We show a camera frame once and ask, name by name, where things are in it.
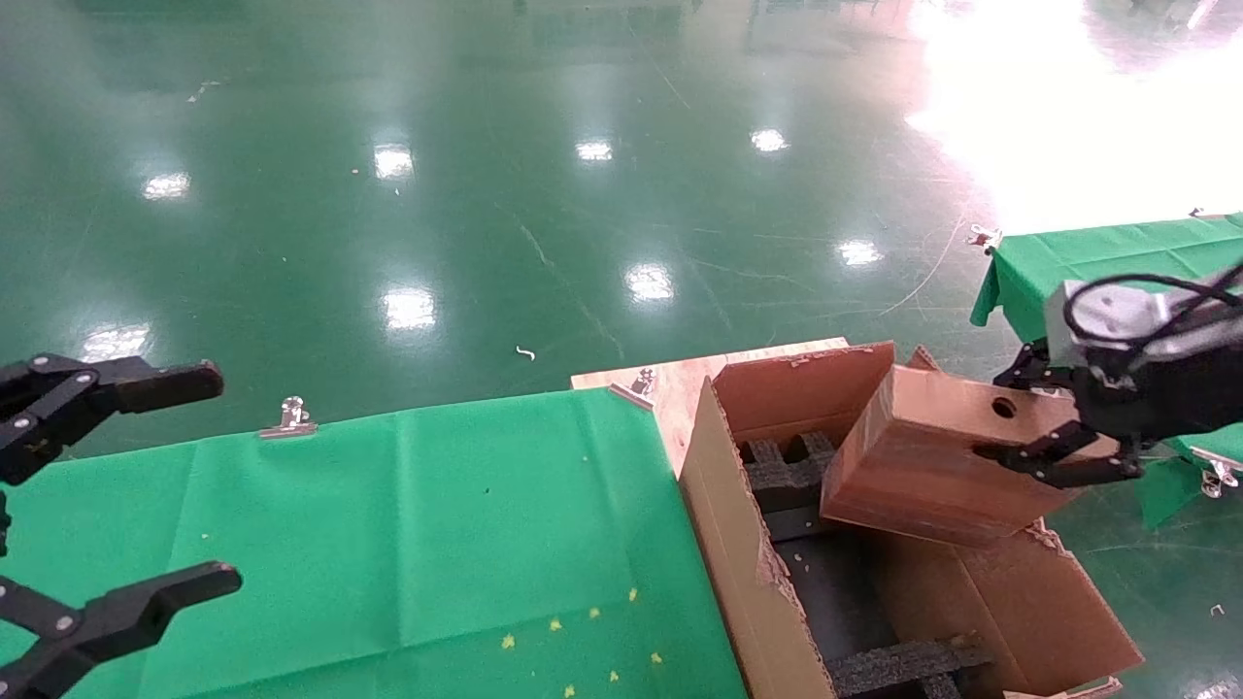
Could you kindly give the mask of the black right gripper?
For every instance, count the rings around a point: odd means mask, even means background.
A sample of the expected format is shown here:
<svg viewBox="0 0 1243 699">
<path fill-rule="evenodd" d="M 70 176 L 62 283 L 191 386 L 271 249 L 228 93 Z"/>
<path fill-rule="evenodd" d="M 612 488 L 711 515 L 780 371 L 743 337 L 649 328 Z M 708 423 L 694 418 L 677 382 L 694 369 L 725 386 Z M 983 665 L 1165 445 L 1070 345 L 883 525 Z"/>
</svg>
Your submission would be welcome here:
<svg viewBox="0 0 1243 699">
<path fill-rule="evenodd" d="M 975 454 L 1052 488 L 1089 488 L 1145 478 L 1136 442 L 1199 435 L 1241 423 L 1241 340 L 1131 359 L 1127 345 L 1075 337 L 1073 367 L 1052 363 L 1048 342 L 1022 345 L 994 386 L 1073 391 L 1078 420 L 1021 447 L 977 444 Z M 1105 456 L 1073 460 L 1100 435 L 1119 442 Z"/>
</svg>

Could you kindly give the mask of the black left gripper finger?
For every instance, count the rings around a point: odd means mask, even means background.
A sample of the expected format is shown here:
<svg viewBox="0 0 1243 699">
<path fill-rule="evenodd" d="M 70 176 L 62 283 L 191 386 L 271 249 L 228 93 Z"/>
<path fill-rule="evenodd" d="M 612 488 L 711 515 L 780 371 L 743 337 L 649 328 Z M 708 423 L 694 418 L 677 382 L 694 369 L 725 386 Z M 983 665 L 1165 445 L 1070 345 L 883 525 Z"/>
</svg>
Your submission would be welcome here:
<svg viewBox="0 0 1243 699">
<path fill-rule="evenodd" d="M 85 362 L 36 357 L 1 369 L 1 478 L 30 481 L 111 415 L 140 415 L 222 396 L 210 361 L 152 367 L 139 354 Z"/>
<path fill-rule="evenodd" d="M 2 665 L 5 698 L 62 698 L 98 665 L 158 646 L 175 614 L 242 588 L 234 566 L 209 561 L 108 591 L 80 608 L 4 577 L 1 618 L 35 636 Z"/>
</svg>

